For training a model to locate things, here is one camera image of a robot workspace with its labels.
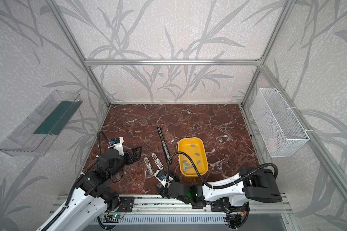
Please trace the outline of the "beige mini stapler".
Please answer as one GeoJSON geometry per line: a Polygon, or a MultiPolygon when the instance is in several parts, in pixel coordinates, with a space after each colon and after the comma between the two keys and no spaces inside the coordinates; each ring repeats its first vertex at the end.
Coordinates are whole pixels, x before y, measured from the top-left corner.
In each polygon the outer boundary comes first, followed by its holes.
{"type": "Polygon", "coordinates": [[[149,161],[149,159],[147,157],[144,158],[144,162],[146,164],[146,167],[147,167],[147,170],[148,170],[149,174],[153,176],[154,175],[154,170],[153,170],[153,167],[152,167],[152,165],[151,165],[151,163],[150,163],[150,161],[149,161]]]}

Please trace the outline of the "black metal stapler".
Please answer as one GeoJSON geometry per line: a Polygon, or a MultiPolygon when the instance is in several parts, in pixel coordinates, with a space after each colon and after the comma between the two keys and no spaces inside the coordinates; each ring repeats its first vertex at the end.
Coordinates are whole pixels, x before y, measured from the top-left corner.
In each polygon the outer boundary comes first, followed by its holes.
{"type": "Polygon", "coordinates": [[[157,127],[157,130],[158,130],[158,133],[159,133],[160,140],[162,142],[163,154],[165,156],[166,162],[170,165],[172,163],[172,161],[169,160],[170,154],[169,154],[169,151],[168,151],[167,144],[166,144],[166,142],[164,140],[164,137],[163,137],[162,129],[161,129],[161,127],[157,127]]]}

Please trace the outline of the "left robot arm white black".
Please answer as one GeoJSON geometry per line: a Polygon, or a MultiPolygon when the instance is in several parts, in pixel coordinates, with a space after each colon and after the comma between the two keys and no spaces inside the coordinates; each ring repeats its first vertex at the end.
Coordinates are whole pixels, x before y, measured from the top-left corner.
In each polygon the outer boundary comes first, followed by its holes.
{"type": "Polygon", "coordinates": [[[125,166],[140,160],[142,147],[124,151],[122,137],[107,142],[105,153],[98,148],[97,160],[74,182],[66,201],[39,227],[40,231],[82,231],[105,211],[122,205],[110,183],[125,166]]]}

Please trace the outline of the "yellow plastic tray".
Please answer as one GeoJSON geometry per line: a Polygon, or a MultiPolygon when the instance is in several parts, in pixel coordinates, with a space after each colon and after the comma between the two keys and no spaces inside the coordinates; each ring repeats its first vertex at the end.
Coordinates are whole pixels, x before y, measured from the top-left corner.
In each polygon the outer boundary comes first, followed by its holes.
{"type": "Polygon", "coordinates": [[[179,155],[179,164],[181,173],[187,178],[197,177],[194,167],[196,167],[201,175],[207,173],[209,166],[207,161],[207,156],[204,148],[203,141],[200,138],[184,138],[178,142],[178,151],[186,153],[193,161],[192,164],[189,159],[186,157],[182,158],[182,154],[179,155]],[[191,166],[191,169],[184,171],[184,166],[191,166]]]}

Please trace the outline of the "green circuit board left base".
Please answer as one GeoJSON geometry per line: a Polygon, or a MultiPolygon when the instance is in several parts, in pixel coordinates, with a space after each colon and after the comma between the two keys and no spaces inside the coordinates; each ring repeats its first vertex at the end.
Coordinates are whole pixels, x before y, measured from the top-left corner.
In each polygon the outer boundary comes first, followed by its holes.
{"type": "Polygon", "coordinates": [[[119,223],[123,220],[124,216],[124,214],[106,215],[103,221],[105,223],[119,223]]]}

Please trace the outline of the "circuit board right base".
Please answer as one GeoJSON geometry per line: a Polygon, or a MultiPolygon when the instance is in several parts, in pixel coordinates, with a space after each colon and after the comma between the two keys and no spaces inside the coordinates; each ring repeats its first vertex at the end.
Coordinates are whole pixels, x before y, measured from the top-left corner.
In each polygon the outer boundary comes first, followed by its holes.
{"type": "Polygon", "coordinates": [[[225,225],[232,230],[238,230],[248,219],[248,214],[233,214],[224,217],[225,225]]]}

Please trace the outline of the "clear plastic wall bin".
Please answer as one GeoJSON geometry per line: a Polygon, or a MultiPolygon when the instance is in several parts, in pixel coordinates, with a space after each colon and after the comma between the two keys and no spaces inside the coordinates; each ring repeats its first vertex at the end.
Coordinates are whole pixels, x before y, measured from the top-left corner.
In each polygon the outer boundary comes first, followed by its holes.
{"type": "Polygon", "coordinates": [[[79,93],[54,90],[1,144],[12,157],[42,157],[83,103],[79,93]]]}

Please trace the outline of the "aluminium frame back crossbar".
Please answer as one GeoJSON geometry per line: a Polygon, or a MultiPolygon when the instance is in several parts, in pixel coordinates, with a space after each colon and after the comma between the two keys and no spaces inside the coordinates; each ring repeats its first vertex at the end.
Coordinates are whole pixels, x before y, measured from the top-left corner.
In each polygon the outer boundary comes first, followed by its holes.
{"type": "Polygon", "coordinates": [[[260,65],[257,59],[86,59],[87,65],[260,65]]]}

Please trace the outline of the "aluminium frame corner post left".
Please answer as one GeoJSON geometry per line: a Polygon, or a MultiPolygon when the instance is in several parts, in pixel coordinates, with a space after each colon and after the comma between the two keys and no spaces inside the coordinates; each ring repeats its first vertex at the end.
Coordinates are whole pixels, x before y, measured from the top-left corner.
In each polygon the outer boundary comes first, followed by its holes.
{"type": "Polygon", "coordinates": [[[80,49],[79,45],[77,44],[76,39],[74,38],[71,30],[69,29],[66,20],[62,16],[62,13],[60,11],[60,8],[58,7],[56,1],[45,1],[47,4],[47,7],[50,11],[50,13],[54,16],[55,20],[57,21],[58,25],[60,26],[62,32],[64,33],[66,39],[68,40],[70,46],[72,47],[75,55],[77,56],[78,60],[80,61],[84,71],[87,73],[89,79],[99,92],[101,98],[104,100],[106,105],[109,107],[111,105],[107,95],[105,94],[104,90],[101,88],[101,85],[97,81],[95,75],[91,71],[91,68],[86,64],[86,59],[82,53],[82,50],[80,49]]]}

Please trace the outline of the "aluminium frame corner post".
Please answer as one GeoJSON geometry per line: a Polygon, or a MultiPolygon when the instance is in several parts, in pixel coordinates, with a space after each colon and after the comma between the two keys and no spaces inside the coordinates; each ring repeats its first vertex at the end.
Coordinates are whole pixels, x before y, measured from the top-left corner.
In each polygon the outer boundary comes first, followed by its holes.
{"type": "Polygon", "coordinates": [[[266,48],[265,48],[263,54],[260,57],[260,64],[257,66],[257,69],[254,73],[253,78],[252,78],[252,81],[251,81],[251,83],[250,83],[250,85],[249,85],[249,87],[245,93],[245,96],[244,96],[243,101],[241,103],[242,108],[245,107],[246,101],[250,98],[251,91],[257,82],[258,76],[261,72],[261,68],[266,63],[266,60],[267,60],[268,56],[270,55],[272,48],[273,48],[275,42],[277,41],[277,38],[280,35],[281,30],[284,27],[295,3],[296,3],[296,0],[285,1],[283,8],[282,8],[282,11],[280,13],[280,16],[278,18],[278,21],[276,23],[276,26],[275,26],[275,28],[274,28],[271,36],[270,36],[270,39],[266,45],[266,48]]]}
{"type": "Polygon", "coordinates": [[[104,100],[106,105],[109,107],[111,105],[107,95],[105,94],[104,90],[101,88],[101,85],[97,81],[95,75],[91,71],[91,68],[86,64],[86,59],[82,53],[82,50],[80,49],[79,45],[77,44],[76,39],[74,38],[71,30],[69,29],[66,20],[62,16],[62,13],[60,11],[60,8],[58,7],[56,1],[45,1],[47,4],[47,7],[50,11],[50,13],[54,16],[55,20],[57,21],[58,25],[60,26],[62,32],[64,33],[66,39],[68,40],[70,46],[72,47],[75,55],[77,56],[78,60],[80,61],[84,71],[87,73],[89,79],[99,92],[101,98],[104,100]]]}

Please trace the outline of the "aluminium frame corner post right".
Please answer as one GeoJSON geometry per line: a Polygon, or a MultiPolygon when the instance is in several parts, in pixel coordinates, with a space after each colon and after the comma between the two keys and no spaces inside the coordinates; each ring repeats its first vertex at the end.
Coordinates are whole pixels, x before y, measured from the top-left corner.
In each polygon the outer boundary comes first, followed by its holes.
{"type": "Polygon", "coordinates": [[[270,55],[272,48],[273,48],[275,42],[277,41],[277,38],[280,35],[281,30],[284,27],[295,3],[296,3],[296,0],[285,1],[283,8],[282,8],[282,11],[280,13],[280,16],[278,18],[278,21],[276,23],[276,26],[275,26],[275,28],[274,28],[271,36],[270,36],[270,39],[266,45],[266,48],[265,48],[263,54],[260,57],[260,64],[257,66],[257,69],[254,73],[253,78],[252,78],[252,81],[251,81],[251,83],[250,83],[250,85],[249,85],[249,87],[245,93],[245,96],[244,96],[243,101],[241,103],[242,108],[245,107],[246,101],[250,98],[251,91],[257,82],[258,76],[261,72],[261,68],[266,63],[266,60],[267,60],[268,56],[270,55]]]}

